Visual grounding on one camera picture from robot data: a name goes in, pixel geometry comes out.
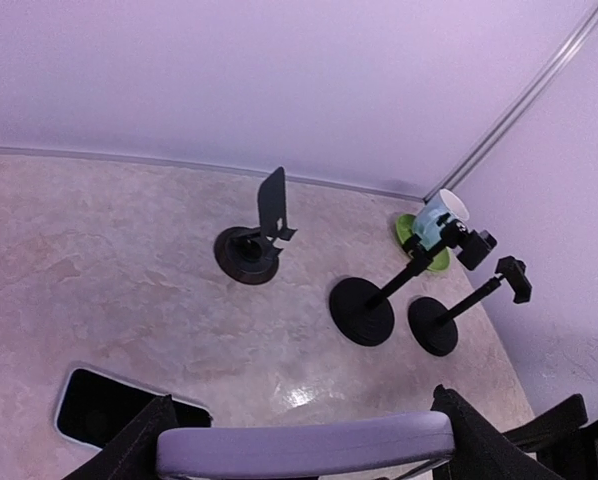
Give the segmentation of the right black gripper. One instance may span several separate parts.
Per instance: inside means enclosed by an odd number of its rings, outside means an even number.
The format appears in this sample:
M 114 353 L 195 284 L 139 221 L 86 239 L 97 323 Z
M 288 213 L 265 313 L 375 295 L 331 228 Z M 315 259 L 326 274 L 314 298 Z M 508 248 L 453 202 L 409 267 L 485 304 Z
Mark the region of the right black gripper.
M 504 436 L 564 479 L 598 479 L 598 420 L 574 394 Z

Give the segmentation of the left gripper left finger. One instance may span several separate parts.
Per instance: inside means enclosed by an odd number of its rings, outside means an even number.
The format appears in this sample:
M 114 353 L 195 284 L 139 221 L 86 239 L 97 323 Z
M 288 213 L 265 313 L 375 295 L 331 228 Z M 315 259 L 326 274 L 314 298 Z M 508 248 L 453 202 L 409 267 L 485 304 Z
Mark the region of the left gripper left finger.
M 171 395 L 153 399 L 92 459 L 65 476 L 66 480 L 158 479 L 157 441 L 178 426 Z

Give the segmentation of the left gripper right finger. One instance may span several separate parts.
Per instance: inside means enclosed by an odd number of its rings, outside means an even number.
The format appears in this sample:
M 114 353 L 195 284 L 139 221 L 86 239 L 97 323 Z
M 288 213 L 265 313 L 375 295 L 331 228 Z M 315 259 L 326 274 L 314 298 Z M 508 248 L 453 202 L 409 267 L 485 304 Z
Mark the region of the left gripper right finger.
M 455 452 L 433 470 L 433 479 L 540 480 L 560 479 L 511 443 L 457 391 L 438 385 L 432 411 L 451 420 Z

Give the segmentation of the phone with lilac case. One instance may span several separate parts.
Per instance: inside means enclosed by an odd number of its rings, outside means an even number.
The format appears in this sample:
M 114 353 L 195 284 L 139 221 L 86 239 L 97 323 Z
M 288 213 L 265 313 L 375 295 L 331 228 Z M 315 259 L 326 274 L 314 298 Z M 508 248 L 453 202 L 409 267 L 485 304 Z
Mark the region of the phone with lilac case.
M 250 428 L 175 428 L 159 435 L 162 479 L 313 478 L 447 458 L 449 417 L 402 413 L 351 422 Z

